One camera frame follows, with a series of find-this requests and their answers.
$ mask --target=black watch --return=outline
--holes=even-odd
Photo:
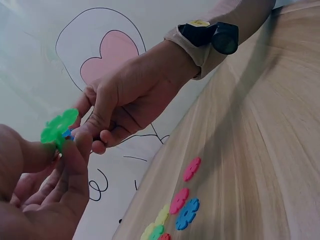
[[[179,25],[180,33],[195,47],[212,44],[213,48],[223,54],[234,54],[239,45],[239,28],[236,25],[217,22],[195,20],[184,25]]]

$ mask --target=adult hand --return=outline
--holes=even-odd
[[[92,150],[103,154],[147,127],[200,69],[177,44],[165,40],[114,72],[88,85],[75,105],[81,118],[94,106],[88,120],[75,129],[91,133]]]
[[[74,141],[59,159],[53,144],[26,141],[0,125],[0,239],[72,239],[89,200],[92,137],[79,133]]]

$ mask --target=pink heart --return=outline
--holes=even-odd
[[[118,30],[109,31],[101,41],[101,56],[89,58],[82,64],[81,77],[88,85],[138,54],[135,43],[128,35]]]

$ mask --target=sleeve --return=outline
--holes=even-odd
[[[266,21],[274,8],[276,0],[219,0],[219,2],[199,20],[215,24],[224,22],[239,27],[239,44],[253,35]],[[170,30],[164,37],[182,47],[200,67],[201,72],[193,79],[203,79],[226,56],[218,53],[211,44],[193,46],[178,30]]]

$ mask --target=flower-shaped toy piece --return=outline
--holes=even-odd
[[[171,236],[169,233],[162,234],[158,240],[171,240]]]
[[[185,205],[186,199],[189,196],[189,188],[183,188],[178,192],[170,205],[169,213],[176,214]]]
[[[183,173],[183,180],[185,182],[188,182],[194,176],[194,174],[197,172],[200,166],[200,163],[201,163],[200,157],[196,157],[195,159],[192,160],[192,162],[190,162],[189,166],[185,169]]]
[[[155,229],[155,224],[152,222],[150,223],[142,233],[140,240],[149,240],[149,236],[153,233]]]
[[[169,208],[170,205],[166,204],[164,205],[164,207],[160,210],[160,212],[158,213],[158,216],[156,217],[154,224],[156,226],[158,225],[165,225],[165,222],[169,216]]]
[[[179,216],[175,222],[175,228],[177,230],[184,230],[194,220],[200,203],[198,198],[192,198],[187,204],[181,209]]]
[[[149,240],[158,240],[158,238],[163,234],[165,231],[165,227],[163,225],[158,225],[153,229],[153,232],[149,236]]]
[[[64,137],[65,139],[70,138],[72,141],[75,139],[74,136],[71,135],[71,129],[67,129],[63,134],[62,137]]]
[[[45,124],[45,129],[41,133],[41,142],[43,144],[55,142],[58,150],[62,151],[62,145],[65,142],[63,134],[69,126],[75,123],[78,117],[78,110],[71,108],[66,110],[62,115],[56,116],[50,122]]]

